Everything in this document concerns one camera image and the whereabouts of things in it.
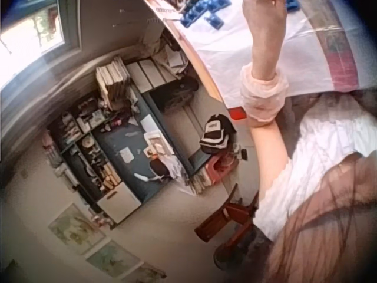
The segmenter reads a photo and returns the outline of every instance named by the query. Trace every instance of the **stack of books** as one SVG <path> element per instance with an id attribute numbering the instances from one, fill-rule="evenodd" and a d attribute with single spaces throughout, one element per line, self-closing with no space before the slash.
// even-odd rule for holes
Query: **stack of books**
<path id="1" fill-rule="evenodd" d="M 120 57 L 103 67 L 97 67 L 95 77 L 100 87 L 102 98 L 107 107 L 117 111 L 124 106 L 129 96 L 131 76 Z"/>

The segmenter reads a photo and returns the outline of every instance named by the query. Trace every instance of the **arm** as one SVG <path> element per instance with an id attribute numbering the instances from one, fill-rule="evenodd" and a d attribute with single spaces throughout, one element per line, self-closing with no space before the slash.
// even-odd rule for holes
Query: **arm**
<path id="1" fill-rule="evenodd" d="M 244 0 L 243 13 L 253 36 L 253 63 L 242 69 L 243 107 L 257 151 L 261 201 L 288 163 L 282 135 L 274 121 L 284 105 L 288 83 L 276 71 L 285 26 L 285 0 Z"/>

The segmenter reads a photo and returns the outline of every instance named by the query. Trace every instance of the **window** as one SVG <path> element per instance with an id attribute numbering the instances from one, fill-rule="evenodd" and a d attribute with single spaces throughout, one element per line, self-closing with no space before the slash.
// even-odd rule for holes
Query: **window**
<path id="1" fill-rule="evenodd" d="M 78 47 L 76 15 L 76 0 L 16 2 L 1 21 L 0 88 Z"/>

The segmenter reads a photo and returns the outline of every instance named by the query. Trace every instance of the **wooden chair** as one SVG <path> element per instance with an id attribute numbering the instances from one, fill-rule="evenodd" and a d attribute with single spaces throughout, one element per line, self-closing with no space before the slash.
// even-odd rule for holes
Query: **wooden chair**
<path id="1" fill-rule="evenodd" d="M 253 227 L 253 215 L 257 209 L 258 193 L 248 206 L 230 203 L 237 189 L 238 184 L 235 184 L 224 204 L 195 229 L 196 235 L 207 243 L 231 220 L 241 224 L 242 226 L 233 236 L 221 246 L 221 252 L 224 256 L 230 254 L 245 234 L 251 230 Z"/>

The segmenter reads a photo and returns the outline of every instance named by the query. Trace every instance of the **person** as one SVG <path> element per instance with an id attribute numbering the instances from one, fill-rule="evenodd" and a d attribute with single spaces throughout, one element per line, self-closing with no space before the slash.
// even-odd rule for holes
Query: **person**
<path id="1" fill-rule="evenodd" d="M 241 94 L 260 172 L 253 222 L 267 248 L 257 259 L 249 249 L 234 282 L 357 281 L 377 234 L 377 120 L 351 94 L 322 94 L 289 158 L 275 121 L 289 92 L 277 68 L 285 0 L 243 0 L 243 13 L 253 49 Z"/>

